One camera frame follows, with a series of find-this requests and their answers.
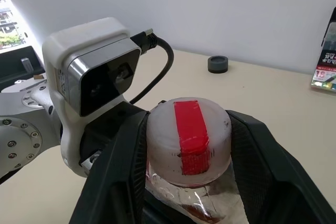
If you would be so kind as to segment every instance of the table surface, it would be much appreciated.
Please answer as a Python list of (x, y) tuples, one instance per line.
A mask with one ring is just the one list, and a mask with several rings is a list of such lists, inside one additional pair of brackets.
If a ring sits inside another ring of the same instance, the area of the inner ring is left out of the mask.
[[(141, 56), (125, 98), (137, 95), (165, 61), (162, 49)], [(137, 105), (150, 110), (161, 100), (202, 97), (252, 115), (301, 163), (336, 210), (336, 97), (311, 90), (310, 81), (307, 74), (235, 61), (227, 73), (212, 74), (207, 57), (175, 51), (172, 69)], [(54, 147), (0, 186), (0, 223), (68, 223), (84, 182)]]

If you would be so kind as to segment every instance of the cable connector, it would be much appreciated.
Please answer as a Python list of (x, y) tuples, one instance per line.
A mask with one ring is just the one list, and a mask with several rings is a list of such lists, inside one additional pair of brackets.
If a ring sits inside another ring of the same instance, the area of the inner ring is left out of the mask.
[(148, 50), (155, 48), (158, 43), (158, 38), (153, 33), (153, 29), (136, 34), (131, 37), (131, 40), (141, 48), (142, 55)]

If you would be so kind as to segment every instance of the robotic arm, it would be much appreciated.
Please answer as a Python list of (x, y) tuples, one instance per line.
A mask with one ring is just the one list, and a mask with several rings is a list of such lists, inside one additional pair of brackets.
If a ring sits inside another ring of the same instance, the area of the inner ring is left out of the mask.
[[(168, 62), (132, 101), (123, 98), (141, 54), (163, 47)], [(145, 190), (146, 120), (134, 105), (169, 70), (173, 51), (151, 31), (130, 37), (114, 18), (52, 34), (43, 45), (48, 83), (0, 94), (0, 176), (5, 180), (57, 144), (88, 179), (70, 223), (192, 223)], [(302, 166), (256, 119), (227, 111), (232, 159), (252, 223), (336, 223)]]

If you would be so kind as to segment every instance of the bolt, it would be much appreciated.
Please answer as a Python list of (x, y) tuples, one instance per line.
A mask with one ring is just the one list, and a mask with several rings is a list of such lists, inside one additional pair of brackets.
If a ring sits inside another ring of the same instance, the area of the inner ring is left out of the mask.
[(31, 137), (37, 137), (37, 136), (38, 136), (38, 133), (37, 133), (36, 131), (34, 131), (34, 132), (31, 133), (30, 136), (31, 136)]
[(10, 125), (12, 121), (10, 119), (5, 119), (5, 120), (2, 120), (2, 123), (5, 125)]
[(10, 153), (9, 155), (8, 155), (8, 158), (14, 158), (14, 157), (16, 157), (17, 155), (16, 155), (16, 153)]
[(15, 141), (10, 141), (8, 142), (8, 147), (14, 147), (16, 145), (16, 142)]

